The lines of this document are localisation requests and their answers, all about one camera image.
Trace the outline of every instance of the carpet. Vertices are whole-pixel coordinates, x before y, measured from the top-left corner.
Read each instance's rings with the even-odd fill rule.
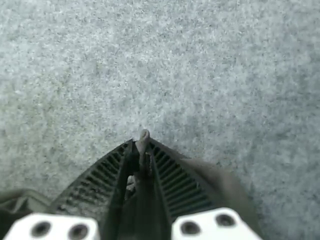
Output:
[[[320,239],[318,0],[2,0],[0,191],[56,197],[149,129]]]

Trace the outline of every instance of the gray carpet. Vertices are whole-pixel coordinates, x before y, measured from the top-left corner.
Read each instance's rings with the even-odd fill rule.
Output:
[[[56,197],[143,128],[320,239],[318,0],[1,0],[0,190]]]

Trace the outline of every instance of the plastic part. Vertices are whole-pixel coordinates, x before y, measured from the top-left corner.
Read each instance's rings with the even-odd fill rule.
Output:
[[[17,220],[4,240],[100,240],[97,222],[88,217],[33,213]]]
[[[116,239],[126,193],[129,140],[81,174],[48,208],[48,213],[94,218],[102,238]]]
[[[172,224],[171,240],[262,240],[232,209],[180,216]]]
[[[177,217],[221,207],[221,196],[209,194],[212,189],[179,158],[165,148],[150,144],[154,171],[170,221]]]

